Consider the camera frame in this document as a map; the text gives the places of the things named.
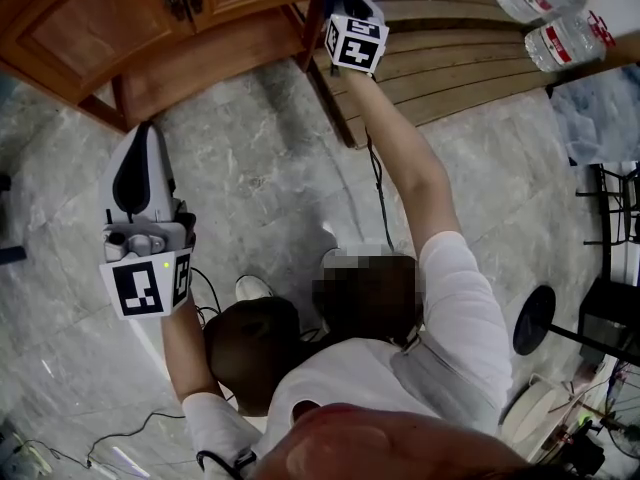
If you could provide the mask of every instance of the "person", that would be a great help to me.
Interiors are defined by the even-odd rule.
[[[402,199],[418,257],[417,281],[412,259],[370,258],[381,262],[382,274],[373,274],[364,291],[381,289],[381,279],[394,278],[386,274],[400,272],[392,289],[401,299],[396,309],[411,324],[416,307],[424,309],[424,330],[404,343],[379,329],[360,331],[353,322],[362,322],[366,304],[351,290],[344,311],[332,312],[344,295],[334,282],[327,286],[338,286],[337,295],[324,300],[334,337],[306,343],[298,339],[295,308],[251,277],[239,280],[241,300],[204,333],[192,300],[163,318],[167,367],[205,477],[537,478],[535,468],[493,437],[512,383],[508,336],[461,234],[447,172],[374,80],[344,69],[341,76]],[[367,275],[335,268],[333,280],[346,271]],[[415,293],[422,294],[419,304]],[[394,304],[371,303],[378,298],[388,299],[369,297],[366,307],[371,320],[382,307],[384,321]],[[343,313],[350,315],[347,330],[333,333]],[[218,381],[236,395],[239,412]],[[264,433],[243,418],[265,413]]]

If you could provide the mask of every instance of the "black stand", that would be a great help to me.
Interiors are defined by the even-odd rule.
[[[5,192],[11,189],[11,178],[6,174],[0,174],[0,192]],[[6,265],[7,263],[15,263],[16,261],[22,261],[27,259],[27,253],[24,247],[8,247],[6,249],[0,249],[0,265]]]
[[[640,366],[640,357],[635,354],[553,325],[551,322],[555,310],[556,295],[553,288],[550,286],[536,288],[525,302],[513,333],[513,348],[517,354],[521,356],[531,354],[542,343],[547,333],[553,332],[622,361]]]

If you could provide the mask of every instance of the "round black base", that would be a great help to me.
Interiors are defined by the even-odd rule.
[[[550,286],[539,286],[524,303],[513,331],[513,349],[528,356],[547,335],[556,312],[556,294]]]

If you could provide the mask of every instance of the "white sneaker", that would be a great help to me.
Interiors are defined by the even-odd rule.
[[[236,300],[255,300],[262,297],[273,297],[269,285],[255,276],[242,276],[236,281]]]
[[[340,248],[334,247],[333,249],[329,249],[324,253],[322,259],[320,260],[320,268],[331,268],[334,266],[333,258],[340,254]]]

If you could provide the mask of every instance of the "chair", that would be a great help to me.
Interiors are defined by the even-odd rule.
[[[6,174],[0,174],[0,193],[7,192],[11,189],[11,178]],[[0,265],[7,263],[15,263],[27,259],[27,253],[24,247],[7,247],[0,249]]]
[[[598,192],[576,192],[576,196],[612,197],[617,202],[618,208],[611,209],[607,205],[607,208],[605,209],[603,208],[603,205],[600,205],[600,213],[603,219],[603,238],[602,240],[585,240],[584,244],[603,246],[621,245],[625,242],[640,244],[640,167],[638,167],[638,164],[636,163],[636,168],[633,171],[629,174],[620,175],[615,172],[608,171],[602,166],[598,166],[598,173],[601,177],[601,186],[599,186],[600,190],[598,190]],[[607,176],[611,176],[618,180],[617,192],[610,192],[607,189]],[[604,220],[608,220],[611,214],[616,213],[622,214],[622,218],[618,220],[616,238],[615,240],[611,240],[611,237],[605,237],[607,226],[604,226]],[[622,235],[620,229],[621,223],[623,224]]]

